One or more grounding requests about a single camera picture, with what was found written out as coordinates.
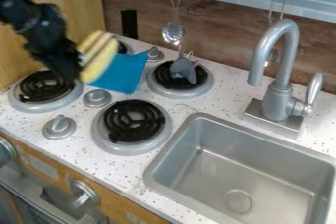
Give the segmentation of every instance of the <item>sponge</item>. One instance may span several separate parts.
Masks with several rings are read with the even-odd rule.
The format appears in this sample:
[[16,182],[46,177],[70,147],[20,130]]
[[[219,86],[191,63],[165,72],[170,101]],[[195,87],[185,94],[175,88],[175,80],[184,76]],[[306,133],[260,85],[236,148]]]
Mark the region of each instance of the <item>sponge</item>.
[[96,31],[77,50],[83,54],[81,81],[92,83],[107,70],[118,52],[118,41],[111,33]]
[[97,31],[77,50],[82,53],[81,81],[85,84],[123,93],[133,93],[146,65],[147,51],[119,54],[119,42],[113,34]]

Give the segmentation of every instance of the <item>silver faucet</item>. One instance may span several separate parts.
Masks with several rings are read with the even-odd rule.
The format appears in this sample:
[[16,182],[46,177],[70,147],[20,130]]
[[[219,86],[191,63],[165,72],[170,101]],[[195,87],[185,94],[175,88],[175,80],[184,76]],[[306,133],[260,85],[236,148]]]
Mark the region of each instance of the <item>silver faucet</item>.
[[314,73],[308,84],[306,101],[293,97],[289,78],[297,54],[299,28],[289,19],[278,21],[263,35],[252,56],[248,83],[252,86],[261,85],[267,58],[282,36],[285,37],[285,41],[280,66],[276,79],[269,86],[260,108],[262,116],[273,122],[284,121],[290,116],[306,116],[311,113],[323,83],[323,75]]

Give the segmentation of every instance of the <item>sink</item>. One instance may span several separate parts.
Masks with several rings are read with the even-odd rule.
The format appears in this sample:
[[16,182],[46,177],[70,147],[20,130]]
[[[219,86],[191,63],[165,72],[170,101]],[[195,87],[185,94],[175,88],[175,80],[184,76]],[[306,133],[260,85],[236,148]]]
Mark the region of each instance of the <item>sink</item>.
[[196,113],[144,172],[158,193],[225,224],[336,223],[335,159]]

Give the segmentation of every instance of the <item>speckled white countertop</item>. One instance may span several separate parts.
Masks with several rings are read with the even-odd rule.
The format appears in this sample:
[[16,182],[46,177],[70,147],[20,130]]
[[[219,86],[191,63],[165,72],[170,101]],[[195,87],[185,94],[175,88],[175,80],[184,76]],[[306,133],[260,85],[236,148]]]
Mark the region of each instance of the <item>speckled white countertop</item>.
[[[136,52],[147,50],[151,46],[124,37],[120,37],[120,40],[128,43]],[[163,48],[160,50],[165,53],[165,60],[175,59],[177,56],[174,51]],[[314,112],[304,120],[302,135],[297,140],[286,139],[242,121],[242,113],[251,99],[253,97],[261,99],[264,96],[272,81],[271,78],[264,77],[261,87],[252,87],[246,82],[247,71],[203,59],[199,61],[215,77],[214,88],[201,97],[190,100],[164,98],[151,92],[143,78],[138,90],[132,95],[111,92],[112,102],[133,98],[155,102],[170,114],[173,120],[173,132],[190,114],[204,112],[336,157],[336,96],[323,92],[317,99]],[[83,95],[93,89],[86,86]],[[294,95],[303,98],[304,94],[305,88],[294,84]],[[160,148],[144,155],[124,157],[109,154],[97,147],[90,137],[90,123],[100,109],[84,107],[83,95],[73,104],[60,110],[31,115],[12,109],[8,102],[7,91],[0,91],[0,128],[173,223],[215,223],[150,190],[143,183],[142,173]],[[45,139],[41,132],[42,126],[59,114],[73,118],[78,124],[77,130],[63,140]]]

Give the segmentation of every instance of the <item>blue scrub pad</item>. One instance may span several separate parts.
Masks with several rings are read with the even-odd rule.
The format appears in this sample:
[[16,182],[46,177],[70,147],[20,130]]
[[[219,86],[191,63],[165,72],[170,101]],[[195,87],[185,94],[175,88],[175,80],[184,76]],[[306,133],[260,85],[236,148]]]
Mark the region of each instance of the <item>blue scrub pad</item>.
[[147,51],[136,55],[117,54],[106,71],[89,85],[133,93],[140,81],[147,58]]

